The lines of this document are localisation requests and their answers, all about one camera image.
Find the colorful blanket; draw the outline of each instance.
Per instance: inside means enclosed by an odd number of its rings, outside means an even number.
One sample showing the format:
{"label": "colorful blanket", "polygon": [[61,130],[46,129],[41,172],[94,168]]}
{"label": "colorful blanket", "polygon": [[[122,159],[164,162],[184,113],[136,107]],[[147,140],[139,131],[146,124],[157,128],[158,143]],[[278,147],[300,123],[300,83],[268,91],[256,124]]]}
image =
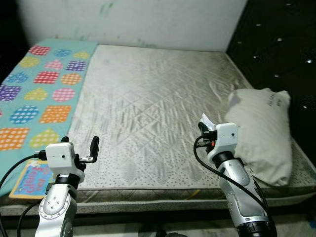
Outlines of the colorful blanket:
{"label": "colorful blanket", "polygon": [[[67,134],[96,45],[43,40],[0,85],[0,178],[17,161]],[[6,179],[0,196],[12,190],[24,166]]]}

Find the black cable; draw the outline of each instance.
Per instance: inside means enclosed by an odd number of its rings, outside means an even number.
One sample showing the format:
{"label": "black cable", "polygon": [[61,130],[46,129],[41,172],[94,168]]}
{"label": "black cable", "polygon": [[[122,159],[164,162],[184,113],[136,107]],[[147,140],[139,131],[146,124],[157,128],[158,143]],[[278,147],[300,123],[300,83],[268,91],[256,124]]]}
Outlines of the black cable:
{"label": "black cable", "polygon": [[226,179],[228,182],[234,184],[235,186],[237,186],[238,188],[240,188],[241,190],[243,190],[246,194],[248,194],[249,196],[251,196],[263,209],[264,211],[266,212],[267,216],[268,216],[268,219],[270,221],[272,221],[272,218],[268,212],[268,207],[265,206],[263,204],[262,201],[260,201],[251,191],[249,191],[248,189],[246,189],[243,185],[237,183],[235,180],[231,179],[230,177],[226,176],[225,174],[222,174],[221,172],[217,171],[216,169],[213,169],[212,167],[210,167],[209,165],[205,164],[199,157],[198,157],[198,154],[197,154],[197,143],[200,139],[202,138],[205,138],[204,136],[200,136],[198,137],[195,142],[194,142],[194,145],[193,145],[193,152],[194,152],[194,155],[197,159],[197,161],[203,165],[206,169],[212,171],[213,173],[217,174],[218,176],[220,176],[221,178],[223,179]]}
{"label": "black cable", "polygon": [[19,219],[19,222],[18,222],[18,227],[16,228],[16,237],[21,237],[21,226],[22,226],[22,220],[24,218],[24,216],[26,215],[26,213],[31,210],[34,206],[36,206],[37,204],[40,204],[41,200],[32,204],[32,205],[29,205],[28,208],[26,208],[22,215],[20,216],[20,219]]}
{"label": "black cable", "polygon": [[[31,158],[34,158],[34,155],[31,155],[29,157],[25,157],[24,159],[21,159],[19,162],[15,163],[7,172],[6,174],[3,176],[3,178],[1,179],[0,181],[0,189],[5,181],[5,179],[9,176],[9,174],[12,172],[12,170],[14,170],[18,165],[20,165],[21,163],[23,163],[24,161],[28,160],[28,159],[31,159]],[[2,218],[1,218],[1,213],[0,213],[0,229],[1,229],[1,232],[2,232],[2,235],[3,237],[9,237],[4,226],[3,226],[3,223],[2,223]]]}
{"label": "black cable", "polygon": [[267,203],[265,195],[263,194],[261,187],[259,186],[259,184],[257,183],[257,181],[255,179],[253,179],[253,183],[255,184],[255,186],[259,192],[259,196],[261,197],[263,204],[268,208],[268,203]]}

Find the white mattress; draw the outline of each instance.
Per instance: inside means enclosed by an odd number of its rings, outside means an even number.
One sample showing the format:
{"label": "white mattress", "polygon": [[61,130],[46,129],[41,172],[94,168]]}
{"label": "white mattress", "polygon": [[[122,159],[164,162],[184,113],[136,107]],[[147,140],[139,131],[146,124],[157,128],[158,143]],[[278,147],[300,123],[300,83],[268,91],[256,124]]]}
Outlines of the white mattress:
{"label": "white mattress", "polygon": [[[202,113],[223,122],[227,96],[245,87],[224,53],[99,45],[69,131],[81,156],[100,137],[98,161],[87,165],[79,186],[78,212],[225,208],[219,178],[196,162],[193,142]],[[289,185],[260,184],[272,205],[315,194],[315,168],[292,147]]]}

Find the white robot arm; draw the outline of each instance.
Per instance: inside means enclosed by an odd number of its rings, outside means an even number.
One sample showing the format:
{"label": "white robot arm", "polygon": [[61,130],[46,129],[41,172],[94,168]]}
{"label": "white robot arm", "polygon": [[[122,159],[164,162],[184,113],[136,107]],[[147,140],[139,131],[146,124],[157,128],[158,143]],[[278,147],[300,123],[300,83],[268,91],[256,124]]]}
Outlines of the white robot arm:
{"label": "white robot arm", "polygon": [[[268,207],[262,204],[263,197],[260,197],[255,190],[252,175],[246,171],[242,160],[234,157],[238,138],[236,124],[218,124],[214,131],[210,131],[202,122],[198,126],[202,136],[196,140],[195,144],[197,147],[206,147],[208,159],[215,164],[217,174],[222,174],[220,187],[227,198],[228,208],[239,236],[276,237],[275,224],[265,211]],[[198,143],[197,141],[202,138],[203,142]],[[197,147],[194,147],[197,160],[206,167],[207,165],[197,156]]]}
{"label": "white robot arm", "polygon": [[56,181],[39,205],[39,226],[35,237],[73,236],[78,184],[84,181],[85,163],[97,160],[99,138],[93,138],[90,156],[86,158],[79,158],[74,145],[68,140],[65,137],[61,143],[50,144],[45,149],[49,168]]}

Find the book cover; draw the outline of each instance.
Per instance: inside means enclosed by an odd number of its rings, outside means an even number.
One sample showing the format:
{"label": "book cover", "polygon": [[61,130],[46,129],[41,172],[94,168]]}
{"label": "book cover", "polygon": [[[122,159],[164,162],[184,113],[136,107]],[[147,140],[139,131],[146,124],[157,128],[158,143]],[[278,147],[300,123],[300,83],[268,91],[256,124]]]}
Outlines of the book cover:
{"label": "book cover", "polygon": [[42,199],[46,186],[54,182],[53,172],[47,161],[30,160],[25,165],[18,181],[11,191],[10,198]]}

